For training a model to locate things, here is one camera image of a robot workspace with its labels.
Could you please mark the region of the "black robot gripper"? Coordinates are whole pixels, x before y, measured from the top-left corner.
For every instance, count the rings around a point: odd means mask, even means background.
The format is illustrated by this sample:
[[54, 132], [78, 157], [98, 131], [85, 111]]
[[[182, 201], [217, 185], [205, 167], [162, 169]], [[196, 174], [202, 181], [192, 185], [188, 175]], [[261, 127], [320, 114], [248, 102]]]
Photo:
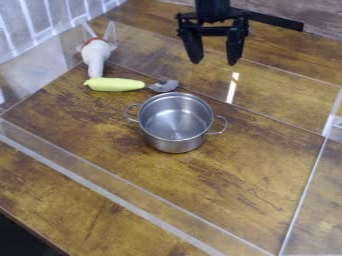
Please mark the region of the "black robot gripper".
[[[228, 65], [233, 66], [241, 57], [244, 38], [248, 35], [249, 12], [237, 10], [229, 5], [229, 0], [194, 0], [194, 11], [174, 15], [189, 61], [197, 64], [202, 59], [201, 36], [226, 35], [225, 50]], [[228, 27], [204, 27], [205, 23], [232, 21]]]

